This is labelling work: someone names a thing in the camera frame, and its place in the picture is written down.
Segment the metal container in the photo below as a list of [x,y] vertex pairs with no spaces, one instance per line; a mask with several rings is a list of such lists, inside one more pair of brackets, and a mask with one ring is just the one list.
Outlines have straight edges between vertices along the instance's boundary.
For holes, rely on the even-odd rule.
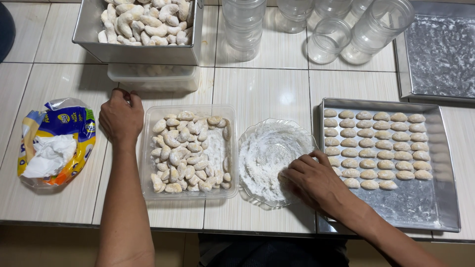
[[475,5],[411,4],[415,21],[395,39],[401,97],[475,103]]
[[[366,100],[349,100],[324,98],[317,107],[318,125],[314,133],[319,133],[320,148],[324,152],[323,111],[326,108],[350,109],[355,114],[359,111],[385,111],[389,113],[423,114],[426,117],[426,135],[429,138],[429,161],[434,178],[429,181],[399,181],[394,191],[366,191],[351,189],[360,199],[366,201],[387,222],[395,227],[408,229],[437,230],[447,232],[460,231],[460,216],[456,193],[455,178],[452,168],[449,144],[438,105],[421,105],[399,102],[379,102]],[[328,232],[335,228],[327,224]]]
[[201,53],[203,28],[203,3],[195,0],[193,38],[188,46],[126,46],[99,43],[97,34],[104,29],[101,13],[107,9],[103,0],[83,0],[73,43],[79,44],[91,55],[104,63],[136,63],[198,66]]

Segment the tiled countertop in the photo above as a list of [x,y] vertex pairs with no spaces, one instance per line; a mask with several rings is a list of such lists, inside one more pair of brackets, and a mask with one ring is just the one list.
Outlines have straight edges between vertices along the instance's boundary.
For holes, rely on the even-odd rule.
[[[107,138],[98,131],[92,158],[80,174],[62,191],[45,194],[28,188],[16,176],[21,120],[32,109],[43,110],[48,100],[68,96],[82,99],[97,116],[118,84],[108,78],[107,65],[71,42],[79,3],[4,4],[14,17],[17,37],[0,64],[0,220],[97,226],[112,160]],[[247,127],[270,117],[296,121],[311,131],[312,110],[324,97],[400,101],[392,44],[363,66],[350,66],[339,59],[316,65],[304,52],[313,22],[307,31],[286,34],[275,26],[276,11],[275,7],[266,10],[260,54],[251,61],[236,62],[224,50],[221,8],[205,6],[198,91],[142,94],[144,108],[231,104],[237,110],[240,136]],[[442,105],[442,111],[452,149],[462,231],[407,234],[425,240],[475,242],[475,226],[470,223],[475,219],[471,194],[475,191],[475,140],[471,138],[475,110],[450,105]],[[315,212],[303,204],[266,208],[249,201],[242,192],[228,200],[148,202],[147,207],[155,229],[287,236],[317,233]]]

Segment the logo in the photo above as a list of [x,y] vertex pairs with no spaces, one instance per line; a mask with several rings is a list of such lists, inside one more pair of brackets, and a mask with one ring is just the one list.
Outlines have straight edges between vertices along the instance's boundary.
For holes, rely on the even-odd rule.
[[69,116],[67,114],[60,114],[58,115],[58,119],[61,121],[63,124],[67,124],[69,122]]
[[86,131],[88,133],[94,133],[95,132],[95,123],[86,124]]

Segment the clear glass plate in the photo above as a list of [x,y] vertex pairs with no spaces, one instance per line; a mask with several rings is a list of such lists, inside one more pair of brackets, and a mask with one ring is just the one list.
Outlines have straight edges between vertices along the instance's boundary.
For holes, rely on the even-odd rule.
[[[306,131],[304,128],[300,127],[296,122],[294,121],[288,121],[288,120],[277,120],[277,119],[266,119],[265,121],[262,121],[262,122],[259,122],[258,124],[254,125],[254,126],[251,126],[249,127],[241,136],[241,138],[239,139],[238,141],[238,149],[239,151],[241,150],[241,145],[242,143],[244,143],[244,141],[252,134],[254,133],[259,127],[262,127],[264,126],[265,124],[289,124],[289,125],[292,125],[295,130],[296,130],[296,134],[299,135],[299,136],[305,136],[306,138],[308,138],[308,140],[310,141],[310,143],[313,145],[313,147],[309,147],[306,151],[304,151],[303,154],[308,154],[312,151],[314,151],[315,149],[318,149],[318,146],[315,142],[315,138],[313,137],[313,135],[311,133],[309,133],[308,131]],[[295,159],[297,159],[298,157],[300,157],[301,155],[293,155],[291,153],[288,152],[288,150],[285,148],[286,147],[286,144],[274,144],[272,146],[269,146],[268,148],[268,151],[269,152],[275,152],[276,150],[278,151],[277,155],[278,157],[275,158],[274,160],[281,160],[281,159],[284,159],[284,158],[288,158],[290,157],[290,159],[293,161]],[[251,197],[251,198],[254,198],[256,199],[257,201],[259,202],[262,202],[262,203],[265,203],[266,205],[270,206],[270,207],[282,207],[282,206],[287,206],[289,204],[292,204],[292,203],[296,203],[298,202],[299,200],[297,198],[294,198],[294,199],[286,199],[286,200],[280,200],[280,201],[267,201],[265,200],[263,197],[259,196],[259,195],[256,195],[256,194],[253,194],[251,193],[251,191],[249,190],[249,188],[247,187],[246,183],[244,183],[242,181],[242,178],[241,178],[241,173],[239,174],[239,181],[240,181],[240,184],[241,186],[244,188],[244,190],[246,191],[246,193]]]

